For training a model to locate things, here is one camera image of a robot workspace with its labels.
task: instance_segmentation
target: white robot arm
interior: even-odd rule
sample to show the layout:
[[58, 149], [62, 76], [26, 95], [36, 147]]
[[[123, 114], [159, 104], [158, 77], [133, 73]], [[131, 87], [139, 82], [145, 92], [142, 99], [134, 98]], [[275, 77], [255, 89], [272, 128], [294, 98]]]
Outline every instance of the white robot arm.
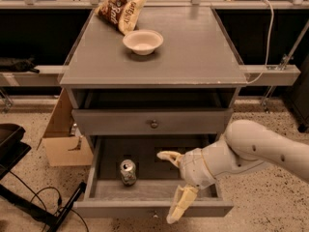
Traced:
[[224, 175], [256, 172], [272, 163], [309, 183], [309, 145], [294, 142], [248, 120], [231, 123], [217, 142], [204, 149], [194, 149], [184, 155], [163, 151], [157, 156], [176, 165], [186, 181], [184, 188], [176, 190], [168, 223], [182, 217], [200, 189]]

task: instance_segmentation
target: terrazzo floor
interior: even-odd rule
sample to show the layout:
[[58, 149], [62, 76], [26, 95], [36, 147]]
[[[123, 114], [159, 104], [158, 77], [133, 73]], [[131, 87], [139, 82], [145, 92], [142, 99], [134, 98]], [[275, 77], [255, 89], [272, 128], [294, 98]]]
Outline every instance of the terrazzo floor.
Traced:
[[[64, 203], [81, 181], [87, 181], [88, 166], [50, 167], [41, 142], [56, 100], [14, 101], [7, 114], [0, 115], [1, 123], [15, 123], [26, 129], [23, 142], [32, 150], [13, 169], [34, 191], [53, 186]], [[249, 119], [270, 129], [309, 144], [309, 133], [299, 133], [298, 123], [287, 105], [280, 99], [268, 103], [266, 114], [259, 100], [237, 100], [233, 120]], [[1, 184], [24, 198], [32, 193], [14, 176], [7, 174]], [[229, 176], [219, 181], [224, 200], [231, 200], [234, 208], [226, 217], [182, 218], [168, 225], [165, 217], [158, 219], [86, 218], [89, 230], [96, 231], [309, 231], [309, 185], [287, 171], [270, 166], [260, 172]], [[57, 194], [54, 190], [42, 192], [48, 211], [56, 211]], [[42, 231], [43, 224], [33, 220], [6, 200], [0, 199], [0, 232]], [[81, 219], [70, 213], [59, 231], [86, 231]]]

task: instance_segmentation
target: chip bag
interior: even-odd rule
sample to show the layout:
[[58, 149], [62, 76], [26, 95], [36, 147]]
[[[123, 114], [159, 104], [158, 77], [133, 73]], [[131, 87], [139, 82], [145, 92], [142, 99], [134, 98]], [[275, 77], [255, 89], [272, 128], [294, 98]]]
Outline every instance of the chip bag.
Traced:
[[95, 9], [95, 14], [105, 18], [124, 35], [133, 31], [138, 16], [147, 0], [105, 0]]

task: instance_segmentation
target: can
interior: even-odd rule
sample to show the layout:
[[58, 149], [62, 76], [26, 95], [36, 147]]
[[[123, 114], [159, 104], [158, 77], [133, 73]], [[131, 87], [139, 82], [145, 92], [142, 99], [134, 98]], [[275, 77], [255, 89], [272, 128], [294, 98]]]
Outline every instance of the can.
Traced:
[[125, 186], [132, 186], [136, 182], [136, 166], [130, 159], [125, 159], [120, 164], [120, 173]]

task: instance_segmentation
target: white bowl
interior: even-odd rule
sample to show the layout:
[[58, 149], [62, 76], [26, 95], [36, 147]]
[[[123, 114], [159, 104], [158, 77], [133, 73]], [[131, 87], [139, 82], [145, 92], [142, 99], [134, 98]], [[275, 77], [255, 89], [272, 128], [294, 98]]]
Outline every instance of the white bowl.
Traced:
[[141, 29], [126, 34], [123, 43], [138, 55], [148, 55], [162, 45], [163, 37], [156, 31]]

